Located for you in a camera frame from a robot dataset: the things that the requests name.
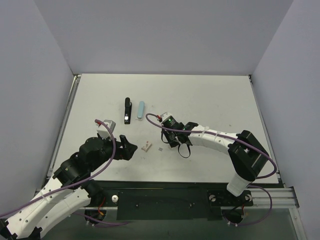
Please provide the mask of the staple box with red label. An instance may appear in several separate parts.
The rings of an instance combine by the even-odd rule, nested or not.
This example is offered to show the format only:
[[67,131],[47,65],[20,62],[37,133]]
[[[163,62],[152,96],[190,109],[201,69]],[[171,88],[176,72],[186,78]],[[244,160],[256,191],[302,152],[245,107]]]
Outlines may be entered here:
[[152,147],[152,145],[153,144],[150,141],[146,141],[145,144],[141,147],[141,149],[147,153]]

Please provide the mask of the light blue white stapler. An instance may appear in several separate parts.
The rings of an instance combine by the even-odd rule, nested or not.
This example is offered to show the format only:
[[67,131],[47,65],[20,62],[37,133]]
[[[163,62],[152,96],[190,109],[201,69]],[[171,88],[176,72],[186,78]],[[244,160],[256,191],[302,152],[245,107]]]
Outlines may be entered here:
[[145,102],[140,101],[137,108],[136,120],[142,121],[144,118]]

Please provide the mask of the black stapler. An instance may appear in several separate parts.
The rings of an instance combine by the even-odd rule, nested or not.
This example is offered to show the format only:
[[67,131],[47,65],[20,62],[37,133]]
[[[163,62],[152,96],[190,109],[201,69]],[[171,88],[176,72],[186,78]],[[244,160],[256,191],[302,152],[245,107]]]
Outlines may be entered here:
[[129,125],[131,123],[132,102],[129,97],[124,101],[124,124]]

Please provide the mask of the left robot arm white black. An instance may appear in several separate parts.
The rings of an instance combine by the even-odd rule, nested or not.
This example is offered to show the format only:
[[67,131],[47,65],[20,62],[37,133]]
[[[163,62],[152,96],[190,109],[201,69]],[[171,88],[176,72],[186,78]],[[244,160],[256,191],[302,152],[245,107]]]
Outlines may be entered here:
[[99,205],[107,197],[95,180],[86,179],[109,159],[130,160],[137,149],[125,135],[119,141],[100,136],[88,138],[53,173],[35,196],[36,202],[8,219],[1,219],[1,236],[7,240],[39,240],[78,209]]

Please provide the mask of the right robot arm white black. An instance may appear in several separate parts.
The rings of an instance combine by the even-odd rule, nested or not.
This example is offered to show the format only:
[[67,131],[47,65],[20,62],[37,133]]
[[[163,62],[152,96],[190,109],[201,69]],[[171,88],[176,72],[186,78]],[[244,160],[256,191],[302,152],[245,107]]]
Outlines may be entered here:
[[235,174],[223,192],[224,201],[230,205],[241,199],[243,191],[258,178],[267,163],[269,154],[248,130],[222,133],[195,122],[183,124],[168,112],[160,115],[158,121],[163,126],[161,137],[166,138],[165,143],[171,148],[185,144],[189,151],[191,146],[201,146],[230,157]]

